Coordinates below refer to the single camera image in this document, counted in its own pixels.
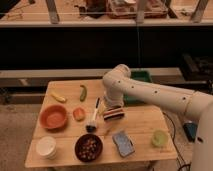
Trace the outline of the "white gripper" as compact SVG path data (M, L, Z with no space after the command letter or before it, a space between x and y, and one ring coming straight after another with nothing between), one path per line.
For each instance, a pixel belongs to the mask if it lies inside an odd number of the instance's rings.
M123 94L121 92L115 92L115 91L106 91L104 93L104 101L105 105L108 108L120 106L124 106L124 101L123 101Z

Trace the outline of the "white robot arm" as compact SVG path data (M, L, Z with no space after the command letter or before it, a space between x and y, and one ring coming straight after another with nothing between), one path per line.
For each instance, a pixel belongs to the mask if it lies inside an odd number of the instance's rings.
M131 79L124 64L107 72L102 81L107 107L123 106L123 95L129 95L197 123L190 171L213 171L213 95Z

